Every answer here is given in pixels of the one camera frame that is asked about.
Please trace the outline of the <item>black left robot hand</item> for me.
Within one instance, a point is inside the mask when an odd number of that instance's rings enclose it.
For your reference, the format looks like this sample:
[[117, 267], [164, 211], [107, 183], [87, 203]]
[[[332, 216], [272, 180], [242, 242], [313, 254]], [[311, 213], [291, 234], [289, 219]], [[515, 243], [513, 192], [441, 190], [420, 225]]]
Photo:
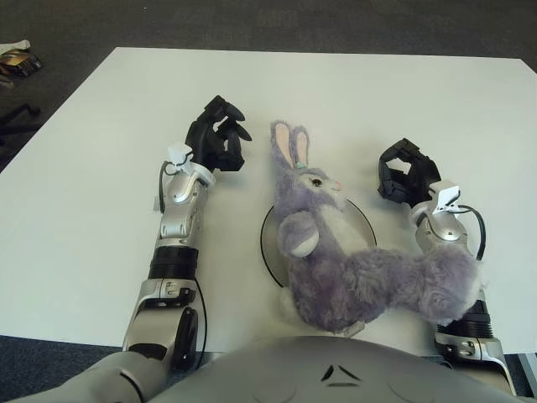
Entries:
[[244, 164], [240, 139], [252, 140], [239, 124], [244, 120], [240, 110], [216, 95], [189, 127], [185, 143], [192, 149], [191, 160], [210, 172], [239, 171]]

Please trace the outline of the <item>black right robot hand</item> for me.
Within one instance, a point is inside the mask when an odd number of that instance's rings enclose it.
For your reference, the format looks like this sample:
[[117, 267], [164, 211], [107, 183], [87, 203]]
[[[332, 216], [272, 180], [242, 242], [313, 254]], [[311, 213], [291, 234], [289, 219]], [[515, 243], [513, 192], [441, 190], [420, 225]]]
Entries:
[[[388, 162], [396, 159], [410, 164], [407, 173], [388, 167]], [[383, 199], [410, 207], [430, 201], [430, 185], [441, 180], [435, 162], [407, 139], [401, 139], [381, 154], [378, 178], [378, 193]]]

